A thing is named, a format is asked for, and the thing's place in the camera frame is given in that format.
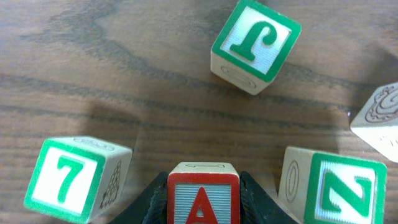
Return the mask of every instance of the green letter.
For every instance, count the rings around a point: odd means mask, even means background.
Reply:
[[[271,45],[275,42],[277,33],[276,29],[273,25],[271,25],[268,22],[262,21],[262,22],[257,22],[255,23],[249,30],[248,34],[242,41],[240,45],[233,44],[229,48],[233,52],[243,56],[244,58],[253,61],[256,57],[254,54],[251,52],[251,48],[253,47],[255,41],[259,37],[261,31],[265,28],[269,28],[269,33],[262,38],[262,43],[266,45]]]
[[[70,185],[72,184],[75,177],[83,169],[84,162],[78,161],[68,156],[60,156],[57,168],[62,169],[65,166],[70,167],[70,172],[65,178],[65,180],[63,180],[60,192],[58,193],[58,201],[60,203],[65,202]]]
[[[323,186],[322,209],[333,212],[341,212],[338,205],[333,205],[330,201],[330,189],[338,193],[346,202],[348,202],[363,217],[369,215],[369,206],[371,203],[372,182],[369,179],[355,178],[356,182],[362,186],[363,195],[359,197],[334,173],[325,174],[325,183]]]

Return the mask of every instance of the brown tabletop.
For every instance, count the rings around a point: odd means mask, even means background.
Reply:
[[[356,137],[348,116],[397,81],[398,2],[262,3],[302,34],[251,96],[210,72],[236,1],[0,2],[0,223],[60,223],[22,203],[43,140],[81,134],[134,149],[123,198],[94,223],[182,161],[230,162],[279,188],[288,145],[385,163],[384,219],[398,223],[398,164]]]

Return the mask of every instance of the table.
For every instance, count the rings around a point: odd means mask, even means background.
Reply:
[[[385,223],[398,223],[398,164],[349,130],[379,85],[397,81],[396,0],[268,0],[302,25],[273,84],[251,96],[210,72],[227,0],[0,3],[0,222],[60,223],[22,203],[50,136],[134,149],[123,199],[181,161],[230,162],[279,187],[286,146],[382,161]]]

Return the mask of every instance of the red border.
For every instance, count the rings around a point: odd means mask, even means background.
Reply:
[[[167,180],[167,223],[174,224],[175,184],[230,184],[231,224],[240,222],[239,176],[236,174],[173,173]]]

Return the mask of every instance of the white block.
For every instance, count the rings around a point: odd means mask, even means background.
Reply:
[[[350,127],[375,150],[398,162],[398,83],[378,88]]]
[[[167,223],[239,223],[239,175],[231,164],[181,162],[167,186]]]
[[[255,95],[278,74],[300,24],[252,0],[241,0],[211,48],[211,71]]]
[[[120,198],[131,157],[130,148],[89,136],[47,139],[24,205],[87,223]]]
[[[288,147],[279,200],[304,223],[383,223],[387,168],[380,162]]]

